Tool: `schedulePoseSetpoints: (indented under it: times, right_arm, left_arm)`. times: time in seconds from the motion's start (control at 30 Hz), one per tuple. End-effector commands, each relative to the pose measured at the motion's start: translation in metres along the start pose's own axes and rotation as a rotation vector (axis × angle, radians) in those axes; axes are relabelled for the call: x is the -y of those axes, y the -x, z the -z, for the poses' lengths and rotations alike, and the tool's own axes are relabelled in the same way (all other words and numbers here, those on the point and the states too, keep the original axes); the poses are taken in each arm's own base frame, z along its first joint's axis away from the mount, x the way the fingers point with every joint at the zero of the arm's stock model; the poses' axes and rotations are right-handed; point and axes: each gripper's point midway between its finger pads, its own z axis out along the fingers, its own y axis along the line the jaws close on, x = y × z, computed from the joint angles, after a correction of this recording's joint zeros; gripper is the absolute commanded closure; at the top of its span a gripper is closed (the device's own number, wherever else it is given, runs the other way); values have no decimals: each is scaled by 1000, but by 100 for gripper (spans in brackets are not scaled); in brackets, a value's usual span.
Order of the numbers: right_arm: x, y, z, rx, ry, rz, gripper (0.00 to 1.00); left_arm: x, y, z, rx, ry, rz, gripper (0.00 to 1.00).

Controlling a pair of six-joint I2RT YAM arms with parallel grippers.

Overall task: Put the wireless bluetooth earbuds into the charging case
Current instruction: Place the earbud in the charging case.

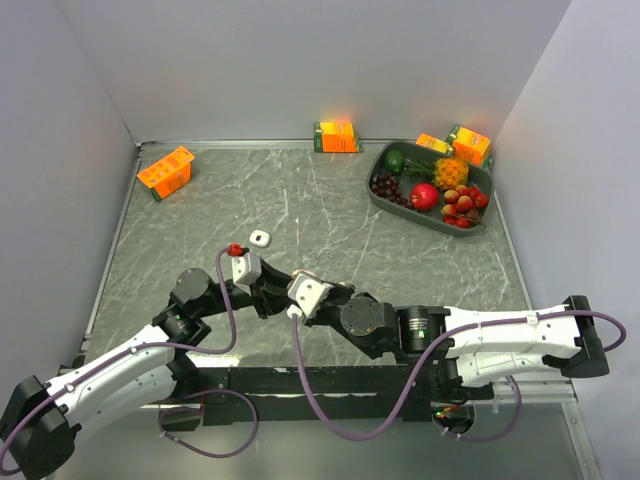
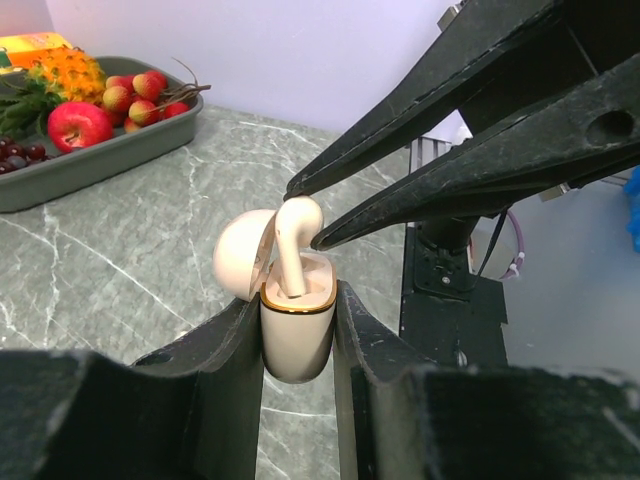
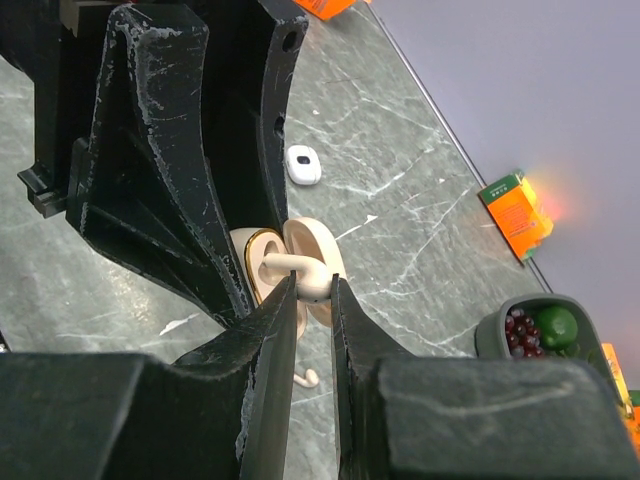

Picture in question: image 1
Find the white earbud charging case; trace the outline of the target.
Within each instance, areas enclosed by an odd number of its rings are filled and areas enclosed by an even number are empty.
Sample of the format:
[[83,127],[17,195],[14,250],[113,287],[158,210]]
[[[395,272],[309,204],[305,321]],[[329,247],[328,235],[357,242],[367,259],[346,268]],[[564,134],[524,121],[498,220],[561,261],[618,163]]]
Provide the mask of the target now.
[[271,243],[271,235],[263,230],[254,230],[249,237],[250,243],[258,248],[266,248]]

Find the pink earbud charging case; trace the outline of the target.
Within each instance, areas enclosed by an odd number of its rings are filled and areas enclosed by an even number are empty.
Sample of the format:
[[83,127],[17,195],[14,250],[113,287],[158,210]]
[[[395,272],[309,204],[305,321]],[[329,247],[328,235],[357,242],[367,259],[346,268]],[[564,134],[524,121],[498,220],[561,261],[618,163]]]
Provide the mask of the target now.
[[306,275],[306,276],[310,276],[310,277],[316,277],[316,274],[312,271],[306,270],[306,269],[296,269],[292,272],[291,277],[292,278],[296,278],[300,275]]

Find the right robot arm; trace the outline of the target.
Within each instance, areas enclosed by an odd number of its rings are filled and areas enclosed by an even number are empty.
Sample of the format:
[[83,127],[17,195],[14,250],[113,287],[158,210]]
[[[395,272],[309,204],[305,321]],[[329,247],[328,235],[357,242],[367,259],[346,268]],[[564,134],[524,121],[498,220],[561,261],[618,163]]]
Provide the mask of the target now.
[[566,378],[609,372],[605,348],[586,299],[572,296],[542,310],[482,312],[451,306],[394,307],[346,287],[327,287],[287,314],[328,326],[371,359],[386,353],[399,364],[422,363],[448,398],[501,377],[557,370]]

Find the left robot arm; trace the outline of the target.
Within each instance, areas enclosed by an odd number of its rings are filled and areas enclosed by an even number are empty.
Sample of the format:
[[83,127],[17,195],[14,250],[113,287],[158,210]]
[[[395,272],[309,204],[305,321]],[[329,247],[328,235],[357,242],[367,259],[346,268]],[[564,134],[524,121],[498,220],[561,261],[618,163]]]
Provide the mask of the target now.
[[246,254],[231,262],[232,277],[184,271],[167,306],[131,339],[95,360],[46,382],[20,382],[1,417],[1,454],[27,479],[43,479],[74,453],[76,442],[143,405],[184,402],[199,386],[189,355],[211,328],[205,318],[252,307],[266,318],[289,304],[288,274]]

